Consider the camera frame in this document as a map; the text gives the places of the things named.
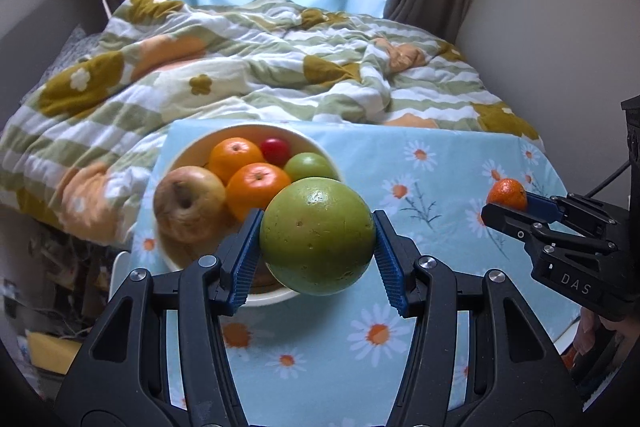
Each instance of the pillow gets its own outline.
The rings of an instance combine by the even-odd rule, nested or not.
[[[62,46],[56,60],[42,74],[38,83],[22,97],[20,103],[24,103],[36,89],[45,84],[52,76],[73,66],[80,58],[88,54],[97,45],[100,35],[100,33],[87,35],[80,25],[76,26],[68,36],[65,45]]]

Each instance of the bowl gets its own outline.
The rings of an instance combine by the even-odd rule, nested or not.
[[[296,155],[301,152],[314,152],[323,156],[329,165],[334,169],[339,181],[344,182],[343,175],[337,168],[328,153],[314,140],[304,134],[273,123],[242,123],[235,124],[224,129],[213,131],[196,141],[187,144],[185,148],[176,155],[170,167],[162,172],[165,176],[169,171],[179,167],[195,165],[204,167],[209,161],[209,153],[218,143],[228,138],[244,138],[258,144],[267,138],[280,138],[286,140],[291,147],[291,154]],[[239,230],[241,223],[238,223],[229,213],[223,216],[223,225],[216,232],[214,237],[207,241],[186,245],[179,243],[160,233],[158,224],[154,218],[154,228],[156,237],[159,238],[158,248],[167,266],[172,271],[181,270],[191,264],[199,257],[214,253],[220,242],[230,233]],[[254,284],[246,300],[246,306],[265,306],[277,302],[286,301],[298,295],[290,288],[282,286],[275,277],[271,275],[266,265],[260,261],[255,271]]]

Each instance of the light blue tablecloth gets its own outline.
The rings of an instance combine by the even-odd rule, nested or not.
[[[167,271],[153,245],[152,200],[160,172],[189,142],[235,121],[177,121],[146,189],[130,267]],[[386,210],[396,231],[453,270],[484,275],[504,270],[553,340],[578,306],[534,282],[522,244],[479,219],[501,176],[545,196],[566,194],[540,151],[506,134],[290,122],[318,141],[372,210]],[[172,403],[184,405],[175,314],[168,328]],[[414,329],[391,309],[375,263],[334,296],[297,296],[263,308],[242,308],[223,320],[227,353],[247,419],[273,427],[384,425],[396,397]],[[468,318],[460,314],[450,406],[462,402]]]

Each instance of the small orange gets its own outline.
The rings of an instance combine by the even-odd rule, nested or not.
[[[514,210],[527,211],[527,193],[522,184],[512,178],[495,182],[486,197],[487,204],[500,203]]]
[[[264,158],[255,143],[244,138],[228,138],[213,147],[207,168],[226,185],[239,168],[258,162],[264,162]]]
[[[276,194],[290,183],[289,175],[275,165],[245,165],[226,185],[226,205],[238,221],[244,221],[252,208],[265,210]]]

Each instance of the green fruit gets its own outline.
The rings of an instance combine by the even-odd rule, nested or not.
[[[284,171],[289,175],[292,182],[297,182],[303,178],[338,179],[326,158],[314,152],[296,154],[284,166]]]
[[[260,226],[260,249],[273,276],[311,295],[337,293],[356,282],[369,266],[375,242],[367,204],[328,178],[305,178],[283,188]]]

